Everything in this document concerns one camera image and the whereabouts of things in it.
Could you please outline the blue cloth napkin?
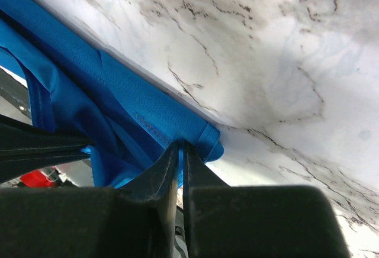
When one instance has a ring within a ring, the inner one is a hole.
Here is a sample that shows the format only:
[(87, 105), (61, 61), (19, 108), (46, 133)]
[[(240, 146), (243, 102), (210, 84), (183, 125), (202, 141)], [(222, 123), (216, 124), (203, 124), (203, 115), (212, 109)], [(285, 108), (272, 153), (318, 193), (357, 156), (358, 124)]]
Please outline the blue cloth napkin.
[(1, 66), (26, 80), (36, 127), (94, 142), (95, 186), (124, 186), (174, 141), (204, 162), (223, 155), (218, 129), (33, 0), (1, 0)]

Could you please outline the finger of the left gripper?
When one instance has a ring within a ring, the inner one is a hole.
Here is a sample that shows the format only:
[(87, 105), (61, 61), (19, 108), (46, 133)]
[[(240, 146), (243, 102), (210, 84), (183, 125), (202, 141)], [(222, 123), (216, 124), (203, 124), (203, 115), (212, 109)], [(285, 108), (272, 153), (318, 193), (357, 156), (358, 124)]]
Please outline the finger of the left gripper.
[(88, 137), (51, 133), (1, 115), (1, 153), (79, 151), (91, 144)]
[(88, 159), (82, 152), (58, 152), (1, 157), (1, 183), (34, 170)]

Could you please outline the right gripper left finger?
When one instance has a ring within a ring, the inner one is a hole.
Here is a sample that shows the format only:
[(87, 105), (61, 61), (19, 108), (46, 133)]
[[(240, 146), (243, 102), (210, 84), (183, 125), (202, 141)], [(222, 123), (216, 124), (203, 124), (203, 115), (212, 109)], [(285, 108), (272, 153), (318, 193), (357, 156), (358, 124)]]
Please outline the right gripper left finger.
[(127, 257), (174, 254), (179, 144), (172, 143), (147, 170), (121, 188)]

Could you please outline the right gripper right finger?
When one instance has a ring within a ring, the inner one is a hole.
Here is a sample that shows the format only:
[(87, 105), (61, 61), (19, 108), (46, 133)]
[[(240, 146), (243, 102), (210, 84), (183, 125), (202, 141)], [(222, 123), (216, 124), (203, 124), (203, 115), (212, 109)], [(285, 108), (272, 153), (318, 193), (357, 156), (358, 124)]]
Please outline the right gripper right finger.
[(231, 187), (184, 146), (184, 229), (189, 257), (230, 257)]

